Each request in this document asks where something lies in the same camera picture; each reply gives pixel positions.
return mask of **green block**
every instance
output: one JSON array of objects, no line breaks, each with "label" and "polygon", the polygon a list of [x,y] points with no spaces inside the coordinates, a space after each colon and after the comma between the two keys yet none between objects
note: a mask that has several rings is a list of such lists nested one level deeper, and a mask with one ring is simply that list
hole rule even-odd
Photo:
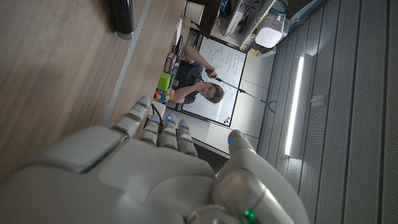
[{"label": "green block", "polygon": [[158,90],[166,90],[170,85],[171,75],[162,72],[159,82],[157,84]]}]

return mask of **man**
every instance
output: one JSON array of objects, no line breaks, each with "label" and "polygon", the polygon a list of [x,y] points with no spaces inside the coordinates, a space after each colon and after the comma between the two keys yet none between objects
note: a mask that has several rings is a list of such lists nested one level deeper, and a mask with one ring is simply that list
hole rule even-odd
[{"label": "man", "polygon": [[191,46],[185,48],[185,58],[187,61],[180,62],[180,67],[175,77],[178,80],[178,86],[174,87],[175,95],[173,102],[193,103],[198,93],[212,103],[220,102],[224,97],[222,87],[214,83],[204,82],[201,77],[204,67],[209,71],[209,78],[216,78],[216,69]]}]

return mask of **green led light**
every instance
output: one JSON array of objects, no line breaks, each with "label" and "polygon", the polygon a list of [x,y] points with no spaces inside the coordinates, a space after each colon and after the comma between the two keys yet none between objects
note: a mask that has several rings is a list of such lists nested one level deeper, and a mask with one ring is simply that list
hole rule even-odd
[{"label": "green led light", "polygon": [[246,217],[247,224],[253,224],[256,221],[256,217],[254,216],[254,213],[250,210],[246,210],[244,212],[244,216]]}]

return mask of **rubik's cube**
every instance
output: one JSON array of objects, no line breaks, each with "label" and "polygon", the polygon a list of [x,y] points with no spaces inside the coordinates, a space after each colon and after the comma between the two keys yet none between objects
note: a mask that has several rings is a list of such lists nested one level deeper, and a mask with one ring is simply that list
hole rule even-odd
[{"label": "rubik's cube", "polygon": [[174,98],[174,94],[175,92],[172,88],[169,88],[168,90],[156,90],[155,92],[156,100],[159,103],[172,100]]}]

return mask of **black cable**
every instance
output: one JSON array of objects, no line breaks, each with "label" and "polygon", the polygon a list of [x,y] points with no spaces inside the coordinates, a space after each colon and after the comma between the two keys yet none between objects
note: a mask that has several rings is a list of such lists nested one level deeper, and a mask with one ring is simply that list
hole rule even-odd
[{"label": "black cable", "polygon": [[163,128],[163,119],[162,119],[162,117],[160,116],[160,113],[159,113],[159,111],[156,109],[156,107],[154,106],[154,104],[151,103],[151,105],[152,105],[152,109],[156,111],[157,116],[159,117],[159,130],[162,130],[162,128]]}]

